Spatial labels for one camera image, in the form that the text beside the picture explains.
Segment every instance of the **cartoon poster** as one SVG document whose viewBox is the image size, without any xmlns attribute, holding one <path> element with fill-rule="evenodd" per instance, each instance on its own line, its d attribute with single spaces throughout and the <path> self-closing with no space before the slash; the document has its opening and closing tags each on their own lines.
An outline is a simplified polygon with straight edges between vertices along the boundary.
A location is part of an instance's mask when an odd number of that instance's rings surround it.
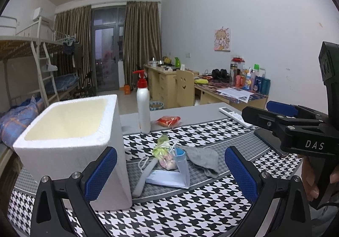
<svg viewBox="0 0 339 237">
<path fill-rule="evenodd" d="M 214 33 L 214 50 L 230 51 L 231 50 L 231 29 L 222 27 Z"/>
</svg>

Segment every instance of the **styrofoam box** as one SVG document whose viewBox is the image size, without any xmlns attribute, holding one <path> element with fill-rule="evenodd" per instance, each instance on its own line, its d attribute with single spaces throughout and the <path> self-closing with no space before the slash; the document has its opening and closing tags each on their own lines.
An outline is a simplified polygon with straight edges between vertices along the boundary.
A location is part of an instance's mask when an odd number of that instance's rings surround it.
<svg viewBox="0 0 339 237">
<path fill-rule="evenodd" d="M 132 196 L 116 95 L 50 105 L 20 135 L 13 148 L 40 182 L 45 175 L 56 180 L 82 172 L 107 146 L 116 149 L 118 162 L 91 206 L 94 210 L 130 208 Z"/>
</svg>

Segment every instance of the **wooden desk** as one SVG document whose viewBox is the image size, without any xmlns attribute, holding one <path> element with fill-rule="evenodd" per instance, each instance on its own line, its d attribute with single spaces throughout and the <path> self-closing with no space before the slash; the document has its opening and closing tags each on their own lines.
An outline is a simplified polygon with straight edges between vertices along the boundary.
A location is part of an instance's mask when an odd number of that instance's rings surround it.
<svg viewBox="0 0 339 237">
<path fill-rule="evenodd" d="M 166 72 L 162 67 L 144 65 L 149 78 L 149 91 L 152 100 L 164 103 L 164 108 L 175 108 L 177 105 L 177 72 Z"/>
<path fill-rule="evenodd" d="M 246 106 L 253 106 L 260 109 L 264 109 L 268 96 L 254 93 L 250 96 L 248 103 L 238 101 L 235 98 L 221 96 L 216 90 L 231 87 L 227 83 L 213 83 L 209 81 L 208 85 L 196 84 L 194 86 L 196 94 L 200 93 L 200 104 L 218 103 L 225 102 L 237 110 L 242 111 Z"/>
</svg>

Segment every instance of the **curtain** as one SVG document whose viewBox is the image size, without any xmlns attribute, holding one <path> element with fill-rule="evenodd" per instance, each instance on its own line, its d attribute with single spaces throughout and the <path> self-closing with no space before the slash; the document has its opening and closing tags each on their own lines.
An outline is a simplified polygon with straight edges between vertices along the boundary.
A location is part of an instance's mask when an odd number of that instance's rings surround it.
<svg viewBox="0 0 339 237">
<path fill-rule="evenodd" d="M 160 60 L 161 41 L 157 2 L 129 1 L 126 7 L 123 62 L 125 83 L 132 87 L 137 65 L 143 69 L 151 57 Z"/>
<path fill-rule="evenodd" d="M 67 35 L 76 34 L 77 41 L 82 44 L 82 69 L 78 71 L 82 86 L 86 74 L 90 71 L 91 51 L 91 6 L 84 6 L 58 13 L 55 18 L 55 30 Z M 54 64 L 58 66 L 57 75 L 74 73 L 72 56 L 58 53 L 53 56 Z"/>
</svg>

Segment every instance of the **candy wrapper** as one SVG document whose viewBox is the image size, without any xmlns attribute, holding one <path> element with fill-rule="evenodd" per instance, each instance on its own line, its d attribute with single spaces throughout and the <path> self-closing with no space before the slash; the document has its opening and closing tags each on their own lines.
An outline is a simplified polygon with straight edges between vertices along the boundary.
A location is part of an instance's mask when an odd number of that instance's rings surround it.
<svg viewBox="0 0 339 237">
<path fill-rule="evenodd" d="M 164 127 L 175 127 L 178 122 L 180 121 L 180 117 L 177 116 L 163 116 L 157 120 L 157 124 L 164 126 Z"/>
</svg>

